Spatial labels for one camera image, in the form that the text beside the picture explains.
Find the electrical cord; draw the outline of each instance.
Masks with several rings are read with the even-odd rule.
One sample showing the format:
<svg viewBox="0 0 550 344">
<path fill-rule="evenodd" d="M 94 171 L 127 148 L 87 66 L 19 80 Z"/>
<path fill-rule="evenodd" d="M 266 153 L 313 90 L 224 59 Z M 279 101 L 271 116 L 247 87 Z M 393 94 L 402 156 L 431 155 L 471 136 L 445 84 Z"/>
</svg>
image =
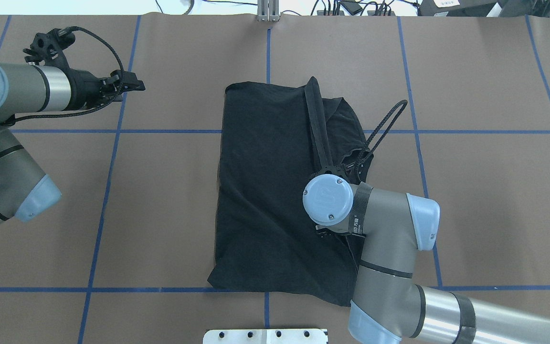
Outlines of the electrical cord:
<svg viewBox="0 0 550 344">
<path fill-rule="evenodd" d="M 74 31 L 85 32 L 88 35 L 90 35 L 90 36 L 94 37 L 95 39 L 97 39 L 103 45 L 105 45 L 110 50 L 110 52 L 112 52 L 114 57 L 116 58 L 116 62 L 118 62 L 118 67 L 120 68 L 120 72 L 124 72 L 124 66 L 122 65 L 122 61 L 120 60 L 120 56 L 118 56 L 118 54 L 116 53 L 116 50 L 114 50 L 114 48 L 111 45 L 109 45 L 109 43 L 107 43 L 104 39 L 99 37 L 96 33 L 93 33 L 91 31 L 89 31 L 85 28 L 81 28 L 79 26 L 70 26 L 69 29 L 70 29 L 69 32 L 74 32 Z M 29 115 L 29 116 L 23 116 L 21 118 L 15 118 L 14 116 L 12 116 L 6 122 L 4 122 L 2 125 L 3 126 L 13 126 L 15 123 L 20 122 L 22 120 L 35 119 L 35 118 L 67 118 L 67 117 L 76 117 L 76 116 L 88 115 L 89 113 L 99 111 L 99 110 L 103 109 L 104 107 L 107 107 L 107 105 L 112 104 L 114 102 L 114 99 L 117 96 L 119 96 L 120 94 L 122 94 L 122 91 L 124 91 L 124 90 L 122 88 L 120 88 L 120 90 L 118 90 L 118 92 L 114 96 L 111 96 L 107 101 L 105 101 L 105 103 L 99 105 L 98 107 L 88 109 L 86 111 L 80 111 L 80 112 L 74 112 L 74 113 L 65 113 L 65 114 L 56 114 L 56 115 Z"/>
<path fill-rule="evenodd" d="M 285 10 L 285 11 L 282 11 L 281 14 L 284 14 L 286 12 L 289 12 L 289 13 L 294 13 L 295 15 L 301 15 L 300 13 L 298 13 L 297 11 L 292 11 L 292 10 Z"/>
<path fill-rule="evenodd" d="M 386 137 L 386 135 L 388 134 L 389 130 L 391 129 L 391 127 L 393 126 L 393 124 L 396 122 L 396 120 L 398 119 L 398 117 L 400 116 L 400 114 L 402 113 L 402 111 L 404 111 L 404 109 L 406 108 L 406 105 L 409 104 L 408 100 L 404 99 L 404 100 L 400 100 L 396 105 L 394 105 L 390 111 L 388 112 L 388 114 L 381 120 L 381 122 L 379 123 L 379 125 L 375 128 L 375 130 L 373 130 L 373 133 L 371 133 L 371 135 L 369 136 L 368 139 L 366 139 L 366 143 L 364 144 L 364 148 L 362 149 L 362 152 L 365 152 L 364 155 L 362 154 L 358 154 L 358 158 L 356 159 L 355 163 L 354 163 L 354 169 L 355 169 L 355 174 L 356 176 L 359 176 L 359 170 L 360 170 L 360 165 L 362 165 L 363 163 L 365 163 L 371 154 L 373 154 L 375 152 L 375 150 L 377 149 L 377 147 L 379 146 L 379 144 L 383 141 L 383 139 Z M 379 130 L 381 130 L 381 128 L 386 124 L 386 122 L 388 122 L 389 118 L 391 117 L 391 115 L 396 111 L 396 109 L 398 109 L 398 112 L 396 113 L 395 116 L 393 116 L 393 118 L 391 119 L 391 122 L 390 124 L 388 125 L 388 127 L 386 128 L 386 130 L 383 132 L 383 134 L 379 137 L 379 140 L 377 140 L 377 142 L 375 143 L 375 146 L 373 146 L 373 148 L 370 149 L 369 151 L 369 145 L 371 143 L 371 141 L 373 141 L 373 139 L 375 138 L 375 136 L 377 135 L 377 133 L 379 132 Z"/>
<path fill-rule="evenodd" d="M 159 0 L 154 0 L 154 1 L 157 3 L 157 6 L 159 7 L 159 10 L 161 11 L 161 13 L 164 13 L 162 11 L 162 7 L 159 4 Z M 194 8 L 194 0 L 190 0 L 190 5 L 188 6 L 188 9 L 184 13 L 182 13 L 181 15 L 188 15 L 190 13 L 190 11 L 192 11 L 192 8 Z"/>
<path fill-rule="evenodd" d="M 317 7 L 317 4 L 318 2 L 320 2 L 324 5 L 324 13 L 326 12 L 326 3 L 324 2 L 324 0 L 315 0 L 315 4 L 313 6 L 313 8 L 311 9 L 311 14 L 309 15 L 313 15 L 313 13 L 315 12 L 315 7 Z"/>
<path fill-rule="evenodd" d="M 238 1 L 227 1 L 227 0 L 203 0 L 203 1 L 204 2 L 223 2 L 223 3 L 227 3 L 227 4 L 258 6 L 258 4 L 253 4 L 251 2 L 238 2 Z"/>
<path fill-rule="evenodd" d="M 420 14 L 419 12 L 419 3 L 418 2 L 410 2 L 408 0 L 392 0 L 392 2 L 390 2 L 389 4 L 386 4 L 387 7 L 385 8 L 385 11 L 391 11 L 391 4 L 393 4 L 395 1 L 400 1 L 400 2 L 404 2 L 405 4 L 409 4 L 413 7 L 415 7 L 417 9 L 417 15 Z M 354 1 L 354 0 L 337 0 L 337 2 L 341 3 L 341 2 L 349 2 L 349 3 L 352 3 L 352 4 L 360 4 L 360 5 L 365 5 L 365 7 L 371 3 L 371 2 L 375 2 L 375 1 L 371 1 L 371 2 L 362 2 L 362 1 Z"/>
<path fill-rule="evenodd" d="M 367 4 L 364 5 L 364 8 L 360 12 L 360 15 L 362 15 L 364 13 L 364 11 L 366 11 L 366 8 L 371 4 L 375 5 L 375 14 L 373 14 L 373 15 L 386 15 L 386 13 L 388 13 L 388 11 L 391 11 L 390 5 L 392 3 L 393 3 L 393 1 L 390 2 L 389 4 L 386 4 L 385 2 L 378 3 L 376 1 L 370 1 Z"/>
</svg>

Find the white metal bracket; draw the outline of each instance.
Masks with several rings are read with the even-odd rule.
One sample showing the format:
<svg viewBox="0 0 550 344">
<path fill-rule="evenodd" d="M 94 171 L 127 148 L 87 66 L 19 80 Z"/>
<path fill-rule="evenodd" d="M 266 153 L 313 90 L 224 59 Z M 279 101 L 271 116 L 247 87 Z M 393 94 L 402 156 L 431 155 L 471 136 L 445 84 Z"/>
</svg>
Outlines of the white metal bracket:
<svg viewBox="0 0 550 344">
<path fill-rule="evenodd" d="M 203 344 L 328 344 L 326 329 L 211 330 Z"/>
<path fill-rule="evenodd" d="M 258 0 L 258 21 L 279 21 L 279 0 Z"/>
</svg>

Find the power strip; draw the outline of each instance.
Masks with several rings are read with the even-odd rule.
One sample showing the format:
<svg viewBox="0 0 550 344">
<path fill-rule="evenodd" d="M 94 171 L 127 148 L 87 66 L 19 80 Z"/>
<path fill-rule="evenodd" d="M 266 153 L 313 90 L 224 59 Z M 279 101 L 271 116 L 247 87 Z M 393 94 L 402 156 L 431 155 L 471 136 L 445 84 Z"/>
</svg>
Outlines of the power strip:
<svg viewBox="0 0 550 344">
<path fill-rule="evenodd" d="M 368 11 L 369 12 L 369 15 L 375 15 L 375 11 Z M 393 11 L 388 11 L 388 15 L 384 16 L 384 15 L 378 15 L 378 17 L 387 17 L 387 16 L 392 16 L 394 17 L 396 14 L 393 13 Z"/>
<path fill-rule="evenodd" d="M 317 11 L 317 15 L 330 15 L 330 16 L 334 16 L 334 14 L 332 14 L 332 11 Z M 345 15 L 345 12 L 344 11 L 339 11 L 338 15 Z"/>
</svg>

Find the black bag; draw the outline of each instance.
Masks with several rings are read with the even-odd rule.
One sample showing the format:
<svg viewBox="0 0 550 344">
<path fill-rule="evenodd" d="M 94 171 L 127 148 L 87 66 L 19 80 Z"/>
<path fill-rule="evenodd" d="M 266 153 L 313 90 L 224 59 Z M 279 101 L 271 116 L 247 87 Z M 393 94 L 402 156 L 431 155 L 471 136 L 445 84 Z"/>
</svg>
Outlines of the black bag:
<svg viewBox="0 0 550 344">
<path fill-rule="evenodd" d="M 349 306 L 364 239 L 317 235 L 302 197 L 324 172 L 365 181 L 372 154 L 356 114 L 343 98 L 321 98 L 315 78 L 299 88 L 236 83 L 225 93 L 209 283 Z"/>
</svg>

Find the metal arm segment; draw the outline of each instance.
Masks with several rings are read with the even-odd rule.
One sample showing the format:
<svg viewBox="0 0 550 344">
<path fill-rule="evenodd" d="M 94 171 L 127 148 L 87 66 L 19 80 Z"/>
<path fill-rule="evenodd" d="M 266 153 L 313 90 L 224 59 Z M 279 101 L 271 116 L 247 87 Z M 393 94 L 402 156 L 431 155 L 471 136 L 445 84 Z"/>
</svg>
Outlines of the metal arm segment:
<svg viewBox="0 0 550 344">
<path fill-rule="evenodd" d="M 346 187 L 354 194 L 351 209 L 341 191 Z M 364 205 L 359 194 L 368 196 Z M 303 203 L 324 225 L 346 209 L 347 216 L 328 228 L 366 237 L 349 318 L 349 331 L 361 343 L 397 344 L 402 337 L 436 344 L 550 343 L 550 318 L 412 283 L 417 251 L 434 246 L 436 202 L 322 175 L 307 185 Z"/>
</svg>

